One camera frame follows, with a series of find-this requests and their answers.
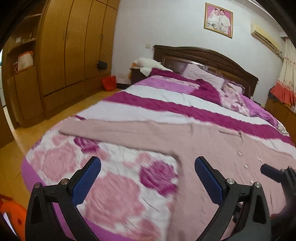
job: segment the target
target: black bag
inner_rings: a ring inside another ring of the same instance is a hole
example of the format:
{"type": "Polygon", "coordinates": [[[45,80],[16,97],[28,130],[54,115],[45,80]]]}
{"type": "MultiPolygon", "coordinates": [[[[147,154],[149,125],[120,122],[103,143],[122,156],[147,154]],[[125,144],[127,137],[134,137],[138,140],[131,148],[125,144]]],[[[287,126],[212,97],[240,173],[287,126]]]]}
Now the black bag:
{"type": "Polygon", "coordinates": [[[105,70],[105,69],[107,69],[107,67],[108,67],[108,65],[107,65],[106,62],[98,61],[98,63],[97,63],[97,68],[98,68],[99,70],[105,70]]]}

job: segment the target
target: bed frame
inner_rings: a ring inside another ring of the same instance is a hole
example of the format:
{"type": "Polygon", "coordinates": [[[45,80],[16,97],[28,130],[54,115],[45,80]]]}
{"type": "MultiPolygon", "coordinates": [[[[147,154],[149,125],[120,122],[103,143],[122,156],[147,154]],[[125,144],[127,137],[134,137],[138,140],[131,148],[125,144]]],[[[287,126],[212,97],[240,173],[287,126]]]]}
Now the bed frame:
{"type": "Polygon", "coordinates": [[[175,73],[181,73],[186,64],[206,66],[210,72],[244,86],[244,95],[249,98],[259,81],[233,60],[210,49],[162,45],[155,45],[154,49],[154,59],[175,73]]]}

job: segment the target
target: curtain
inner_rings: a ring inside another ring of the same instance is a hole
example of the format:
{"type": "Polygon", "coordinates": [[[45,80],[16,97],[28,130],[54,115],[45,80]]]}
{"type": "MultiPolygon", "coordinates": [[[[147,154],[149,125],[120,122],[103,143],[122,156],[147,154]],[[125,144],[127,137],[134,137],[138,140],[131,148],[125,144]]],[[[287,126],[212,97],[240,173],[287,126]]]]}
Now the curtain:
{"type": "Polygon", "coordinates": [[[286,39],[284,65],[281,74],[270,91],[281,102],[295,106],[296,102],[296,49],[290,39],[286,39]]]}

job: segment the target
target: orange basket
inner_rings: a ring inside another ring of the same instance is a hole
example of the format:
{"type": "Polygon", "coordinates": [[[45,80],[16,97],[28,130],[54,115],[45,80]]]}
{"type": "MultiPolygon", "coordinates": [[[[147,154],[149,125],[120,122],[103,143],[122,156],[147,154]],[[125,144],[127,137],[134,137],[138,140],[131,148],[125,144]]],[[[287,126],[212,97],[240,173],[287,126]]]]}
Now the orange basket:
{"type": "Polygon", "coordinates": [[[27,210],[20,204],[13,201],[11,197],[0,194],[0,212],[6,213],[14,231],[21,241],[25,241],[25,224],[27,210]]]}
{"type": "Polygon", "coordinates": [[[102,84],[106,91],[114,91],[117,87],[116,77],[110,76],[102,80],[102,84]]]}

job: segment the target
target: tiled floor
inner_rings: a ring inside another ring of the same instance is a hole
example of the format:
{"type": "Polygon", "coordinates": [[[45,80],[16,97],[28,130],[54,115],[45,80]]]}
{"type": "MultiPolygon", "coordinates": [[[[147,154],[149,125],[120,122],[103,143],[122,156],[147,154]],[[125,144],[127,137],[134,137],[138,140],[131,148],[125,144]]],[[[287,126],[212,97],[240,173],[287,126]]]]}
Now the tiled floor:
{"type": "MultiPolygon", "coordinates": [[[[23,156],[54,124],[68,116],[75,115],[105,97],[113,95],[117,91],[119,91],[119,89],[113,92],[101,91],[69,107],[49,120],[45,120],[30,128],[18,128],[14,130],[10,120],[8,120],[8,124],[15,140],[0,149],[0,194],[13,197],[16,202],[27,208],[30,193],[28,192],[20,173],[23,156]]],[[[4,108],[4,112],[7,117],[8,112],[6,108],[4,108]]]]}

